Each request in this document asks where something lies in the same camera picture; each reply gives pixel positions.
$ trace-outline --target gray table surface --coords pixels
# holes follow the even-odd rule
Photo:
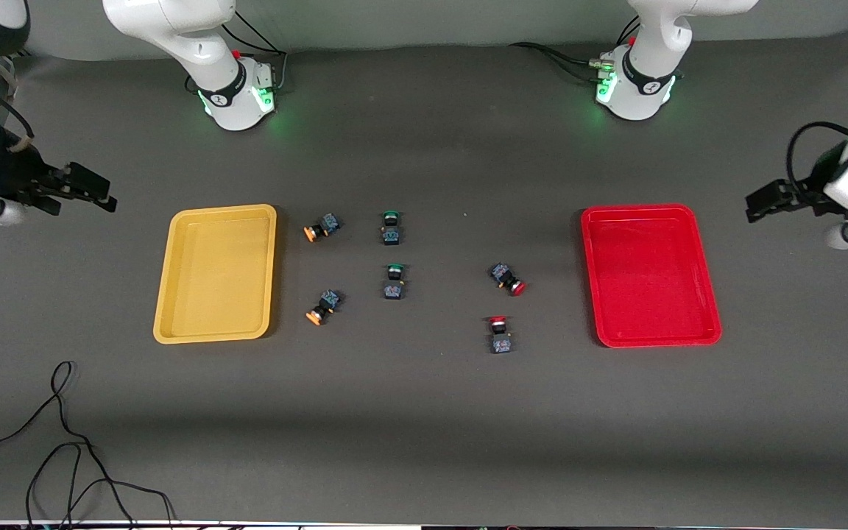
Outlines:
[[[38,148],[108,177],[120,209],[0,229],[0,436],[73,359],[71,424],[183,519],[848,528],[848,252],[822,243],[835,219],[743,213],[795,128],[848,124],[848,35],[698,43],[683,67],[672,102],[634,124],[528,50],[294,54],[277,114],[232,134],[175,61],[29,61],[16,105]],[[806,138],[801,171],[836,141]],[[156,343],[169,219],[252,202],[283,217],[272,335]],[[636,202],[696,212],[716,346],[593,338],[579,211]],[[397,248],[377,242],[390,208]],[[326,211],[349,225],[307,244],[300,226]],[[523,297],[486,278],[499,259]],[[399,303],[378,296],[391,261],[410,264]],[[315,328],[303,312],[329,288],[350,298]],[[498,313],[514,355],[485,346]],[[1,448],[0,519],[24,516],[66,439],[56,413]],[[38,491],[51,517],[58,462]],[[109,499],[81,514],[120,519]]]

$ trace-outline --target yellow tray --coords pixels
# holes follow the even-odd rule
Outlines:
[[[277,211],[186,209],[169,225],[152,335],[163,345],[256,339],[270,324]]]

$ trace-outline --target cable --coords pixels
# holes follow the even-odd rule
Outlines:
[[[260,50],[260,51],[263,51],[263,52],[266,52],[266,53],[269,53],[269,54],[278,54],[278,56],[283,56],[283,54],[286,54],[286,52],[278,50],[277,47],[274,46],[273,44],[271,44],[269,40],[264,39],[263,35],[260,35],[260,33],[257,32],[256,29],[255,29],[255,32],[257,33],[257,35],[260,35],[260,38],[264,39],[265,43],[268,43],[270,48],[272,48],[272,49],[266,49],[266,48],[262,48],[260,46],[257,46],[255,44],[248,43],[248,41],[243,40],[239,36],[236,36],[235,34],[233,34],[232,31],[228,29],[228,26],[225,26],[224,24],[222,24],[222,29],[225,31],[225,33],[229,34],[232,39],[237,40],[239,43],[244,44],[245,46],[252,47],[255,50]]]
[[[579,65],[583,65],[583,66],[588,65],[588,61],[586,61],[586,60],[580,60],[579,58],[566,56],[566,54],[563,54],[562,52],[560,52],[560,51],[558,51],[554,48],[545,46],[545,44],[526,43],[525,41],[522,41],[522,43],[512,43],[512,44],[509,44],[509,46],[515,46],[516,48],[531,48],[533,50],[538,50],[538,51],[542,52],[543,54],[547,54],[548,56],[558,57],[560,60],[563,60],[566,63],[579,64]]]
[[[272,47],[273,51],[276,51],[278,54],[285,54],[285,53],[286,53],[285,51],[280,50],[280,48],[278,48],[278,47],[274,46],[274,45],[273,45],[273,43],[272,43],[271,41],[267,40],[267,39],[266,39],[266,37],[264,37],[262,34],[260,34],[260,31],[257,31],[257,28],[256,28],[256,27],[254,27],[254,26],[250,26],[249,21],[247,21],[247,19],[245,19],[244,15],[242,15],[242,14],[240,13],[240,11],[235,11],[235,14],[236,14],[236,15],[238,15],[238,18],[239,18],[241,21],[243,21],[243,23],[244,23],[244,25],[245,25],[246,27],[249,27],[249,28],[250,28],[250,31],[253,31],[254,33],[256,33],[256,34],[257,34],[257,37],[260,37],[260,40],[265,41],[265,43],[266,43],[268,46]]]
[[[24,116],[21,115],[19,111],[15,110],[15,108],[2,97],[0,97],[0,105],[1,107],[5,107],[6,110],[9,111],[9,114],[15,116],[15,119],[18,120],[19,123],[21,123],[21,126],[24,128],[24,138],[22,138],[21,141],[9,148],[11,152],[17,153],[31,144],[31,141],[35,138],[35,134],[31,130],[31,124],[28,124],[28,121],[24,118]]]
[[[169,519],[169,528],[172,527],[172,520],[174,520],[174,518],[175,518],[175,507],[172,506],[172,500],[169,499],[169,497],[165,493],[162,493],[162,491],[159,491],[159,490],[152,490],[152,489],[150,489],[150,487],[142,487],[142,486],[138,486],[138,485],[131,484],[131,483],[128,483],[128,482],[124,482],[122,480],[113,480],[113,479],[108,480],[106,478],[98,478],[97,480],[94,480],[93,482],[88,484],[87,487],[85,487],[85,489],[83,491],[81,491],[81,493],[77,496],[77,499],[74,500],[74,503],[70,504],[71,509],[68,510],[67,515],[65,515],[64,519],[61,520],[61,523],[60,523],[61,526],[63,526],[65,520],[67,520],[68,523],[73,523],[73,521],[71,520],[71,512],[73,512],[74,509],[77,508],[77,504],[80,504],[80,502],[84,500],[84,496],[87,495],[87,492],[91,490],[91,487],[94,487],[98,484],[103,484],[105,482],[107,482],[107,483],[112,482],[117,486],[129,487],[129,489],[132,489],[132,490],[142,491],[144,493],[152,493],[154,495],[161,497],[162,502],[163,502],[164,506],[166,507],[166,517]]]
[[[791,141],[787,144],[787,158],[785,160],[787,164],[787,179],[791,182],[791,187],[794,188],[794,192],[807,203],[808,207],[817,208],[817,202],[813,200],[810,195],[810,192],[804,192],[800,183],[797,181],[797,177],[794,176],[794,150],[797,148],[797,141],[800,140],[801,135],[803,135],[808,130],[813,130],[813,128],[823,127],[828,130],[833,130],[842,135],[848,135],[848,128],[842,127],[842,125],[834,124],[831,121],[812,121],[810,124],[804,125],[804,127],[800,127],[794,135],[791,136]]]
[[[58,382],[58,376],[60,375],[62,370],[66,370],[66,372],[64,373],[63,378],[60,379],[60,382]],[[67,410],[64,407],[64,398],[61,395],[61,392],[63,392],[63,390],[67,387],[68,382],[71,380],[71,376],[73,374],[73,363],[71,363],[70,361],[62,361],[58,363],[58,365],[54,369],[54,372],[51,373],[51,396],[47,400],[44,400],[44,403],[38,406],[38,408],[31,415],[31,417],[21,427],[19,427],[18,430],[16,430],[9,436],[2,437],[2,439],[0,439],[0,443],[3,443],[6,442],[6,440],[11,439],[11,437],[14,437],[19,433],[23,432],[23,430],[26,429],[28,425],[31,425],[31,423],[33,423],[34,420],[38,418],[38,415],[40,415],[40,413],[45,409],[45,407],[51,405],[51,403],[56,400],[58,407],[58,417],[60,417],[61,420],[61,427],[68,435],[76,437],[79,440],[79,442],[64,442],[58,444],[56,447],[54,447],[54,449],[51,449],[51,453],[48,453],[48,456],[45,457],[43,462],[41,462],[40,466],[38,466],[35,475],[32,477],[31,482],[28,484],[28,489],[26,491],[26,500],[24,500],[24,502],[26,502],[26,518],[28,520],[28,527],[33,527],[33,520],[31,516],[31,497],[34,493],[35,486],[37,485],[38,477],[40,477],[41,473],[44,472],[44,467],[47,467],[51,459],[53,459],[54,456],[56,456],[57,453],[59,453],[62,449],[67,447],[74,447],[74,449],[77,451],[77,456],[75,456],[74,459],[74,467],[73,469],[71,469],[71,486],[70,490],[68,491],[67,514],[65,515],[64,519],[61,520],[61,523],[58,526],[58,530],[62,530],[62,528],[64,527],[64,520],[68,521],[68,528],[71,528],[71,526],[73,526],[73,518],[71,517],[71,513],[74,511],[74,507],[77,507],[77,504],[80,502],[81,499],[83,499],[84,494],[87,493],[87,491],[90,490],[91,487],[104,482],[110,486],[110,490],[113,493],[113,497],[116,501],[118,509],[120,509],[121,513],[124,514],[125,517],[127,517],[127,520],[131,525],[135,524],[135,520],[130,515],[129,511],[127,510],[127,507],[124,506],[124,503],[122,503],[122,499],[120,498],[120,492],[117,490],[117,486],[129,487],[129,489],[132,490],[139,490],[145,493],[151,493],[161,497],[166,505],[166,515],[169,517],[169,527],[172,527],[172,519],[174,519],[175,509],[174,506],[172,506],[172,500],[169,500],[169,497],[165,493],[162,493],[162,491],[159,490],[152,490],[150,489],[150,487],[142,487],[111,478],[109,476],[109,473],[107,472],[107,467],[104,466],[103,460],[101,460],[100,457],[96,455],[91,440],[87,436],[78,433],[74,429],[71,429],[71,426],[68,424]],[[78,467],[80,467],[81,455],[83,455],[83,450],[81,449],[82,447],[87,449],[88,455],[100,469],[100,473],[103,477],[93,481],[91,485],[85,487],[84,491],[82,491],[80,495],[77,496],[77,499],[74,500],[74,485],[77,482],[77,470]]]
[[[570,64],[585,65],[585,66],[587,66],[588,61],[577,60],[574,57],[566,56],[566,54],[563,54],[562,52],[559,52],[557,50],[549,48],[548,46],[538,44],[538,43],[513,43],[513,44],[509,44],[509,46],[515,46],[515,47],[518,47],[518,48],[531,48],[533,50],[538,50],[538,51],[542,52],[542,54],[544,54],[545,57],[551,58],[552,63],[555,63],[556,66],[561,68],[566,74],[571,75],[572,77],[576,78],[576,80],[585,81],[585,83],[590,81],[588,77],[585,77],[584,75],[576,73],[576,71],[573,71],[570,68],[568,68],[568,64],[562,63],[561,60],[567,61]]]
[[[618,41],[617,45],[619,46],[620,43],[623,43],[624,40],[629,39],[629,37],[633,35],[633,32],[636,31],[636,30],[639,30],[639,29],[640,29],[639,24],[637,24],[637,26],[633,26],[632,28],[630,28],[630,30],[627,31],[627,33],[621,35],[620,40]]]
[[[190,88],[190,87],[188,86],[188,82],[189,82],[189,81],[191,81],[191,83],[192,83],[193,85],[195,85],[195,89],[194,89],[194,90],[192,90],[192,88]],[[182,83],[182,87],[183,87],[183,88],[185,88],[186,93],[190,93],[190,94],[198,93],[198,85],[196,85],[196,84],[195,84],[195,80],[191,78],[191,75],[186,75],[186,76],[185,76],[185,82],[184,82],[184,83]]]
[[[44,461],[41,462],[41,466],[38,466],[38,470],[35,472],[35,476],[31,478],[31,482],[28,483],[28,490],[24,493],[24,515],[26,515],[26,519],[28,520],[28,528],[34,528],[34,523],[31,520],[31,493],[35,490],[35,485],[38,483],[38,477],[41,476],[41,472],[44,471],[44,467],[48,465],[48,462],[53,459],[54,455],[57,455],[61,449],[65,447],[74,447],[77,450],[77,457],[74,459],[74,469],[71,470],[71,491],[68,493],[68,506],[71,506],[71,500],[74,499],[74,479],[77,478],[77,467],[80,465],[80,457],[82,455],[80,446],[83,445],[80,442],[65,442],[58,444],[57,447],[51,449],[51,453],[48,453],[48,456],[45,457]]]
[[[632,19],[630,19],[629,23],[626,23],[626,26],[624,26],[623,29],[620,30],[620,37],[617,37],[617,44],[616,44],[617,46],[619,46],[620,43],[623,43],[623,40],[625,40],[626,37],[629,36],[630,33],[633,33],[634,30],[636,30],[638,27],[640,27],[640,25],[637,24],[637,26],[634,26],[634,27],[631,28],[631,26],[633,26],[633,23],[635,23],[638,20],[640,20],[640,15],[637,15],[637,16],[633,17]]]
[[[60,392],[60,390],[64,390],[64,384],[66,384],[66,383],[67,383],[66,380],[64,381],[64,383],[61,383],[61,386],[60,386],[60,388],[57,389],[57,391]],[[27,422],[25,422],[21,427],[19,427],[18,430],[16,430],[15,432],[10,434],[9,436],[0,437],[0,443],[6,442],[6,440],[12,439],[14,436],[17,436],[19,433],[21,433],[21,431],[26,429],[28,425],[31,425],[31,423],[34,422],[34,420],[38,418],[38,414],[40,414],[44,410],[44,407],[51,405],[51,402],[53,402],[53,400],[56,400],[56,399],[57,399],[57,393],[55,392],[55,393],[53,393],[53,395],[51,395],[51,397],[49,397],[47,400],[45,400],[44,403],[42,403],[40,406],[38,406],[38,409],[35,410],[35,413],[31,415],[31,418],[28,418]]]
[[[279,91],[280,88],[283,88],[283,84],[286,83],[286,60],[289,58],[290,54],[283,54],[283,66],[280,67],[280,82],[277,83],[277,86],[273,90]]]

